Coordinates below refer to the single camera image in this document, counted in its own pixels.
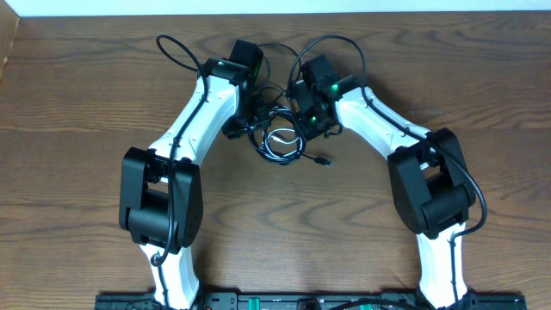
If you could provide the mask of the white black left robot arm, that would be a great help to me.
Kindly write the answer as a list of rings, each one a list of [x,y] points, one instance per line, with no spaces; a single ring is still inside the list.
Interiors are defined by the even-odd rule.
[[[169,129],[121,162],[119,225],[149,260],[156,307],[190,309],[199,295],[191,245],[203,216],[200,168],[218,133],[234,139],[261,123],[260,46],[237,40],[226,59],[196,62],[193,95]]]

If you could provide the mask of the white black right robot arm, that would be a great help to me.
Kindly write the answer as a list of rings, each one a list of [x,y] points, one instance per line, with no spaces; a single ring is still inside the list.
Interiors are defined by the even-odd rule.
[[[386,160],[394,207],[418,242],[424,305],[466,308],[461,242],[469,209],[480,197],[455,134],[411,123],[383,103],[364,77],[341,77],[325,56],[301,63],[300,76],[289,86],[306,139],[346,128]]]

